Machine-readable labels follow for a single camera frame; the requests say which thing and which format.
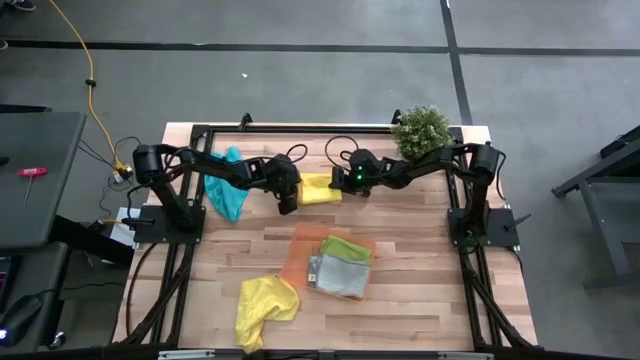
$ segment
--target green cloth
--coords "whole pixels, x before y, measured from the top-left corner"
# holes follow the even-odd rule
[[[371,250],[333,235],[329,235],[327,239],[322,240],[320,254],[333,255],[346,261],[359,261],[371,264]]]

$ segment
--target gray cloth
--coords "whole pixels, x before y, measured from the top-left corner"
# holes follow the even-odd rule
[[[333,255],[313,256],[310,260],[310,271],[314,267],[315,288],[335,295],[364,297],[364,290],[369,281],[371,267],[359,261],[347,261]]]

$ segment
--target red screwdriver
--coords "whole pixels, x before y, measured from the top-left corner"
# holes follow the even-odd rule
[[[29,193],[31,192],[31,182],[33,181],[33,178],[47,175],[47,173],[47,168],[26,168],[18,171],[18,175],[29,178],[27,194],[24,196],[24,203],[22,204],[23,208],[27,206],[27,200],[29,199]]]

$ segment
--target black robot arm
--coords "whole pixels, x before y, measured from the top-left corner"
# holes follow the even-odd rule
[[[172,165],[176,158],[179,163]],[[133,152],[133,162],[138,183],[151,188],[158,196],[173,227],[189,230],[194,226],[187,199],[177,195],[170,184],[185,170],[226,180],[238,189],[272,192],[279,200],[278,209],[282,215],[297,209],[300,174],[286,155],[232,162],[188,147],[160,144],[138,146]]]
[[[456,158],[467,154],[471,154],[471,163],[468,169],[463,169]],[[350,170],[345,171],[337,166],[333,168],[330,187],[349,194],[369,196],[373,186],[402,189],[420,176],[438,170],[451,170],[472,185],[472,197],[460,222],[460,226],[464,227],[461,230],[469,237],[479,237],[487,232],[487,188],[495,178],[499,157],[500,151],[489,144],[446,145],[414,161],[386,157],[378,160],[369,150],[358,149],[349,158]]]

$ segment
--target orange mesh bag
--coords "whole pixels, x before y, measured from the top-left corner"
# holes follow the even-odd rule
[[[325,292],[308,285],[309,280],[309,259],[313,255],[320,254],[320,246],[322,241],[327,239],[329,235],[337,236],[352,244],[367,248],[371,251],[370,264],[373,265],[376,252],[376,242],[373,240],[362,239],[353,236],[345,231],[329,229],[318,225],[300,223],[296,225],[293,238],[289,244],[289,253],[285,260],[284,266],[280,272],[280,277],[291,285],[298,287],[306,287],[311,290],[323,292],[335,297],[362,301],[364,298],[343,297],[329,292]]]

